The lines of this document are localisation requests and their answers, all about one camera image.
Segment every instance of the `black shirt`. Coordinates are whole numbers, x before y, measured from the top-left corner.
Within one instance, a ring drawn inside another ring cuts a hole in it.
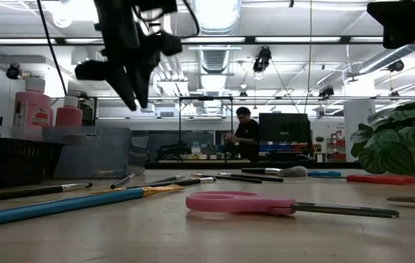
[[[257,144],[253,145],[251,143],[240,142],[239,151],[243,159],[249,159],[250,161],[259,160],[259,124],[250,120],[245,124],[238,124],[237,131],[235,136],[244,139],[253,139]]]

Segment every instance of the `robotic arm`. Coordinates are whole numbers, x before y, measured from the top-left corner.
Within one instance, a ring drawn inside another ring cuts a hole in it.
[[[134,15],[161,9],[160,16],[177,12],[176,0],[94,0],[99,16],[95,29],[102,33],[106,61],[85,61],[76,66],[78,80],[106,80],[126,106],[135,111],[135,96],[142,108],[148,106],[148,85],[151,73],[161,60],[161,52],[172,56],[182,51],[177,36],[160,31],[144,35]],[[190,6],[188,9],[194,18]]]
[[[377,1],[367,12],[383,27],[383,46],[395,49],[415,42],[415,1]]]

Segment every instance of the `label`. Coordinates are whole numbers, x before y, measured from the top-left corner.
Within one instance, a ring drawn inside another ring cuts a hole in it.
[[[27,102],[16,102],[14,127],[24,127],[26,125]]]
[[[32,125],[48,126],[49,124],[50,124],[50,118],[48,116],[48,113],[44,109],[39,108],[39,111],[35,112],[32,115]]]

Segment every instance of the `blue tool handle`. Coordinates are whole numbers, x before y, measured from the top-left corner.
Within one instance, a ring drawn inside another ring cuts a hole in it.
[[[337,178],[339,178],[341,176],[341,173],[340,172],[334,172],[334,171],[310,171],[310,172],[308,172],[308,176],[316,177],[316,178],[319,178],[319,177],[327,177],[327,178],[337,177]]]
[[[14,221],[48,216],[56,213],[78,210],[87,207],[107,205],[114,202],[122,202],[144,196],[142,188],[131,188],[124,191],[116,191],[108,194],[95,194],[85,197],[76,197],[52,202],[44,202],[36,205],[27,205],[13,209],[0,210],[0,224]]]

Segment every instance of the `bottle cap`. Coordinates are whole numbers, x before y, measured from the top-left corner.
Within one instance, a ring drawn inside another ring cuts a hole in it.
[[[79,99],[75,96],[65,96],[64,97],[64,106],[65,107],[77,107]]]
[[[45,92],[45,80],[40,77],[27,77],[24,79],[26,81],[26,90],[27,91],[38,91]]]

